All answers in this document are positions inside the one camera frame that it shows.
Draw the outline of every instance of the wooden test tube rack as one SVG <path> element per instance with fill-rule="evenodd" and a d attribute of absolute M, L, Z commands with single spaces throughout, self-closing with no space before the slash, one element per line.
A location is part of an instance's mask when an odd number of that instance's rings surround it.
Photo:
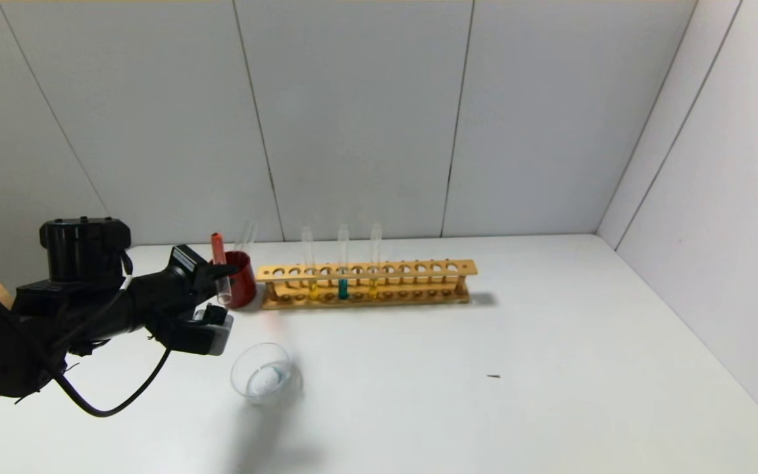
<path fill-rule="evenodd" d="M 469 303 L 470 275 L 478 275 L 472 260 L 415 260 L 385 261 L 378 267 L 353 263 L 345 273 L 330 263 L 313 270 L 305 265 L 268 265 L 259 267 L 256 281 L 265 283 L 262 309 L 353 308 Z M 347 280 L 345 300 L 339 298 L 339 280 Z"/>

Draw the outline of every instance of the teal liquid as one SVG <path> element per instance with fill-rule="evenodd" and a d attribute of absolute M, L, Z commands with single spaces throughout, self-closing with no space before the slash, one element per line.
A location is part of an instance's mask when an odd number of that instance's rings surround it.
<path fill-rule="evenodd" d="M 347 280 L 338 281 L 338 298 L 339 300 L 346 300 L 349 298 L 347 293 Z"/>

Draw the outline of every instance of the table surface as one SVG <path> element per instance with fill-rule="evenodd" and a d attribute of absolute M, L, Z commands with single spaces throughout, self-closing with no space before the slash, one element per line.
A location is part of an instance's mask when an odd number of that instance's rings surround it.
<path fill-rule="evenodd" d="M 316 243 L 316 260 L 336 248 Z M 169 249 L 133 249 L 136 274 L 161 270 Z M 173 353 L 114 417 L 90 417 L 54 383 L 17 406 L 0 399 L 0 472 L 758 473 L 758 407 L 595 236 L 388 240 L 382 251 L 475 259 L 472 303 L 234 312 L 222 356 Z M 290 264 L 301 247 L 251 255 Z M 350 261 L 367 255 L 351 243 Z M 229 382 L 259 342 L 282 343 L 303 370 L 303 399 L 276 416 Z M 140 330 L 70 356 L 81 364 L 67 376 L 110 408 L 162 350 Z"/>

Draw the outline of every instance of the test tube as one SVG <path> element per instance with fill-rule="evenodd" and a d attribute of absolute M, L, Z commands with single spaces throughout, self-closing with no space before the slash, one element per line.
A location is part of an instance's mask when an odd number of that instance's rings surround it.
<path fill-rule="evenodd" d="M 224 255 L 224 238 L 222 235 L 217 232 L 214 233 L 213 236 L 211 236 L 211 245 L 213 246 L 213 263 L 216 265 L 225 265 L 226 256 Z M 230 279 L 228 276 L 216 280 L 216 291 L 219 303 L 230 303 L 232 300 L 232 292 L 230 291 Z"/>
<path fill-rule="evenodd" d="M 370 287 L 368 294 L 371 298 L 376 298 L 379 294 L 379 282 L 377 281 L 376 274 L 379 273 L 379 260 L 380 250 L 382 245 L 382 226 L 379 224 L 373 224 L 373 228 L 370 229 Z"/>
<path fill-rule="evenodd" d="M 306 265 L 306 273 L 315 276 L 315 251 L 312 229 L 307 225 L 303 226 L 301 235 L 303 235 L 303 263 Z M 309 299 L 317 300 L 319 297 L 318 280 L 309 280 Z"/>
<path fill-rule="evenodd" d="M 339 273 L 349 273 L 349 262 L 347 259 L 347 246 L 349 245 L 349 229 L 346 224 L 341 224 L 338 228 L 338 271 Z M 349 298 L 347 291 L 347 279 L 341 278 L 338 281 L 338 297 L 341 300 Z"/>
<path fill-rule="evenodd" d="M 250 252 L 250 245 L 256 240 L 256 221 L 246 220 L 244 221 L 244 228 L 241 230 L 241 236 L 239 240 L 232 246 L 232 251 L 236 252 Z"/>

